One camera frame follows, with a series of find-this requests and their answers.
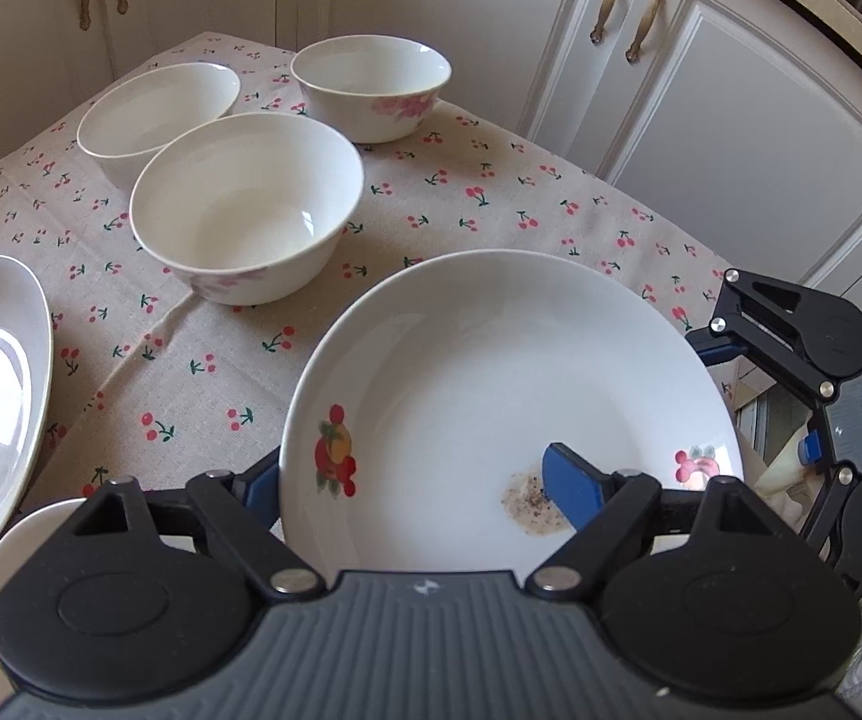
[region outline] table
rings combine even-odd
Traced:
[[[240,74],[234,112],[306,116],[290,52],[204,33],[125,76],[208,61]],[[298,376],[334,320],[386,276],[469,248],[536,250],[624,284],[682,333],[706,324],[727,267],[600,179],[449,103],[412,137],[361,146],[365,197],[295,295],[223,306],[141,251],[128,198],[74,142],[80,105],[0,161],[0,253],[35,272],[55,332],[47,429],[18,517],[104,479],[180,487],[245,469],[280,440]],[[735,368],[715,368],[730,398]]]

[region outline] screw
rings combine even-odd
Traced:
[[[548,565],[534,572],[534,583],[542,590],[563,592],[581,584],[581,574],[569,565]]]
[[[282,568],[271,574],[271,587],[288,594],[308,592],[317,587],[317,574],[309,568]]]

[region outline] cherry print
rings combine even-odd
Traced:
[[[517,226],[522,230],[528,229],[528,227],[536,227],[538,226],[538,221],[536,218],[530,218],[526,211],[518,211],[517,215],[521,218],[521,220],[517,223]]]
[[[351,271],[346,271],[346,276],[350,278]],[[295,329],[289,325],[285,325],[281,328],[281,332],[271,338],[271,341],[262,341],[261,347],[264,348],[264,351],[276,353],[278,348],[282,349],[290,349],[290,341],[287,341],[287,338],[290,338],[295,334]]]
[[[227,418],[231,420],[227,427],[237,433],[242,426],[254,421],[254,412],[250,406],[245,406],[240,412],[237,409],[228,409]]]

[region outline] crumbs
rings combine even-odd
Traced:
[[[549,536],[569,527],[567,518],[544,493],[540,466],[514,474],[504,491],[501,504],[507,516],[529,536]]]

